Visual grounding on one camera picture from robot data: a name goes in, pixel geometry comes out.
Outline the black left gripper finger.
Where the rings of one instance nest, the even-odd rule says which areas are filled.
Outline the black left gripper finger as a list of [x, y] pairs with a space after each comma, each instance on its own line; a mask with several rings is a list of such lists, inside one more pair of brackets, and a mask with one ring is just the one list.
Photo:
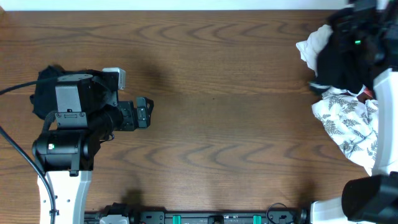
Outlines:
[[146, 107], [137, 108], [137, 122], [140, 128], [148, 127], [148, 115]]
[[139, 107], [147, 108], [148, 124], [150, 124], [151, 114], [154, 109], [154, 101], [150, 100], [146, 97], [137, 97], [136, 103], [137, 103], [137, 108], [139, 108]]

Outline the black polo shirt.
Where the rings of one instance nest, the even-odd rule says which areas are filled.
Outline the black polo shirt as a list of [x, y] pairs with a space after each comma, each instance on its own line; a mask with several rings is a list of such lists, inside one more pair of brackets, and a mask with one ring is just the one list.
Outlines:
[[310, 89], [321, 95], [332, 87], [358, 94], [365, 86], [372, 89], [369, 65], [356, 51], [340, 52], [329, 41], [317, 57], [317, 77], [309, 82]]

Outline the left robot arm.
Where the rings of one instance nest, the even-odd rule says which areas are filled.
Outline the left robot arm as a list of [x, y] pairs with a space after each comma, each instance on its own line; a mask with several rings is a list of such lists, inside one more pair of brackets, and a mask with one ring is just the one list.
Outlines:
[[125, 87], [121, 73], [71, 74], [57, 78], [57, 109], [50, 112], [57, 128], [45, 127], [32, 145], [39, 183], [41, 223], [83, 223], [94, 157], [114, 131], [150, 126], [154, 102], [138, 97], [119, 101]]

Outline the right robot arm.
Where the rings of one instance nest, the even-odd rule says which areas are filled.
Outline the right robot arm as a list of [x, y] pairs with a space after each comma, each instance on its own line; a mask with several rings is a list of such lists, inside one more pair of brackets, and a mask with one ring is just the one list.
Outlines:
[[343, 154], [365, 168], [340, 197], [311, 204], [310, 223], [397, 222], [397, 2], [350, 1], [315, 46], [321, 96], [313, 114]]

